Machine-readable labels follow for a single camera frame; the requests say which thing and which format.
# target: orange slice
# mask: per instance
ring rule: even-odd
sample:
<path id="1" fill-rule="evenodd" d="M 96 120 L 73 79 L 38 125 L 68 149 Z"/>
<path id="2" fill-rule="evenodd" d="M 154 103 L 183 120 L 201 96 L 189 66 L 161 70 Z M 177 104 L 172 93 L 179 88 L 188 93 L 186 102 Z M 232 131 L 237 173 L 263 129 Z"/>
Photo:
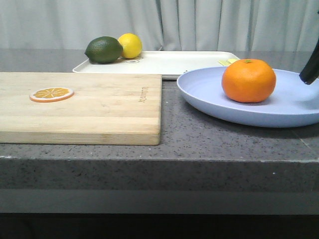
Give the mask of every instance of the orange slice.
<path id="1" fill-rule="evenodd" d="M 65 100 L 74 95 L 74 91 L 66 87 L 51 87 L 37 90 L 30 95 L 35 102 L 55 102 Z"/>

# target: countertop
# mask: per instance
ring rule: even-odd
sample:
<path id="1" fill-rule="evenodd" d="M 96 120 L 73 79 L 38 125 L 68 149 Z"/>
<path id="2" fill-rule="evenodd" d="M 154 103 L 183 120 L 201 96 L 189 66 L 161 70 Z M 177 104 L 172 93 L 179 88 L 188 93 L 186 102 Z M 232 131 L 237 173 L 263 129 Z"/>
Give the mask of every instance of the countertop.
<path id="1" fill-rule="evenodd" d="M 311 52 L 233 52 L 300 72 Z M 0 49 L 3 72 L 72 72 L 83 50 Z M 210 117 L 163 81 L 157 146 L 0 144 L 0 213 L 319 214 L 319 123 Z"/>

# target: white plastic tray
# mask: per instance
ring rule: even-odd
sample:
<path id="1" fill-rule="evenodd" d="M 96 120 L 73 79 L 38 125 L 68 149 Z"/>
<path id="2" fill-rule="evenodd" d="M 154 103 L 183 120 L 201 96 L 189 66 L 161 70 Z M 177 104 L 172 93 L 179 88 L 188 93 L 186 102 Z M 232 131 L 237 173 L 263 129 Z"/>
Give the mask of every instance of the white plastic tray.
<path id="1" fill-rule="evenodd" d="M 198 110 L 230 122 L 261 127 L 297 127 L 319 122 L 319 80 L 304 84 L 299 74 L 274 69 L 274 92 L 260 103 L 239 103 L 221 87 L 226 67 L 198 69 L 177 79 L 183 97 Z"/>
<path id="2" fill-rule="evenodd" d="M 176 80 L 187 71 L 222 66 L 219 60 L 238 59 L 222 51 L 142 51 L 132 60 L 118 59 L 111 64 L 84 61 L 73 69 L 76 73 L 160 74 L 163 79 Z"/>

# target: white curtain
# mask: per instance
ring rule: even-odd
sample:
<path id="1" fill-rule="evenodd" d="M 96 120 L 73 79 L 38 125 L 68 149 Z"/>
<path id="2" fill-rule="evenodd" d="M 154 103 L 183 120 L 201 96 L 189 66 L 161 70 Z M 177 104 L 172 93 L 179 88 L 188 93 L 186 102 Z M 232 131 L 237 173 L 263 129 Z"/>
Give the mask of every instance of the white curtain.
<path id="1" fill-rule="evenodd" d="M 319 0 L 0 0 L 0 48 L 85 49 L 140 36 L 143 50 L 313 51 Z"/>

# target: blue plate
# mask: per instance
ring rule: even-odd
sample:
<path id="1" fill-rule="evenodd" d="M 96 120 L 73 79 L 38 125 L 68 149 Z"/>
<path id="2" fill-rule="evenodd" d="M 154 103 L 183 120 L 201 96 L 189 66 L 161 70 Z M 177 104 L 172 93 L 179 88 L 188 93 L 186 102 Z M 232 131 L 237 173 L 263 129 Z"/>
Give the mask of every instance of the blue plate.
<path id="1" fill-rule="evenodd" d="M 296 72 L 274 69 L 274 92 L 260 103 L 239 103 L 221 87 L 226 67 L 186 72 L 178 77 L 185 100 L 198 110 L 230 122 L 260 127 L 297 127 L 319 122 L 319 80 L 306 85 Z"/>

